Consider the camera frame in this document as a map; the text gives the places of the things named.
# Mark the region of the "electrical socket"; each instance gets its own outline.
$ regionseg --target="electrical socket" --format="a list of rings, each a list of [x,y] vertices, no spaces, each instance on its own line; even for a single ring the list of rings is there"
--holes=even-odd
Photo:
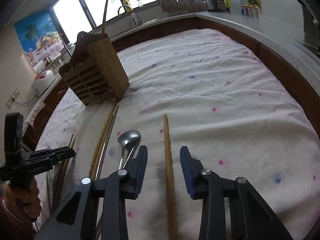
[[[18,89],[16,89],[13,94],[10,96],[10,98],[8,99],[8,101],[5,103],[5,105],[10,108],[13,104],[13,100],[16,100],[17,97],[20,95],[20,91]]]

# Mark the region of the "white countertop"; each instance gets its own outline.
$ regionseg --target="white countertop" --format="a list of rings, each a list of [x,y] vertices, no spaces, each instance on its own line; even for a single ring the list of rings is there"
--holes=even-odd
[[[305,48],[299,48],[295,41],[303,41],[304,33],[289,24],[265,16],[262,16],[260,19],[255,19],[244,15],[230,14],[226,12],[196,12],[180,14],[144,23],[139,27],[111,37],[111,41],[116,41],[124,36],[151,26],[191,17],[207,19],[228,26],[264,44],[298,70],[320,96],[320,60],[310,52],[306,51]]]
[[[47,88],[46,91],[44,91],[44,93],[39,97],[39,99],[37,100],[37,102],[35,103],[35,105],[39,102],[44,102],[45,99],[48,97],[48,95],[52,92],[52,90],[56,87],[56,85],[62,80],[62,77],[57,74],[54,76],[54,80],[51,83],[51,85]],[[25,118],[25,120],[28,119],[29,115],[31,115],[31,113],[33,112],[33,109],[30,111],[30,113],[28,114],[28,116]],[[23,124],[23,128],[22,128],[22,136],[25,134],[27,128],[28,128],[29,124],[24,122]]]

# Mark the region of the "rice cooker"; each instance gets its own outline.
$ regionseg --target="rice cooker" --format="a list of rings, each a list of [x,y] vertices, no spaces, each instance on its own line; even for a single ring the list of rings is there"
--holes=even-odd
[[[53,72],[51,70],[45,70],[44,72],[36,76],[34,82],[31,85],[31,88],[37,96],[40,96],[48,87],[50,87],[53,81]]]

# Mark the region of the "fruit poster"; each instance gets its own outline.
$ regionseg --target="fruit poster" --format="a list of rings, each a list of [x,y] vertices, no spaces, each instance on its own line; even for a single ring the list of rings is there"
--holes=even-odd
[[[46,57],[54,58],[63,49],[61,37],[47,10],[27,16],[14,27],[33,67]]]

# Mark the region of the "green cup handle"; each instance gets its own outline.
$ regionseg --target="green cup handle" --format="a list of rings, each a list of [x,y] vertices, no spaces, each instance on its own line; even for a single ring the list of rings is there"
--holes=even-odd
[[[224,0],[224,4],[225,4],[228,8],[232,8],[231,0]]]

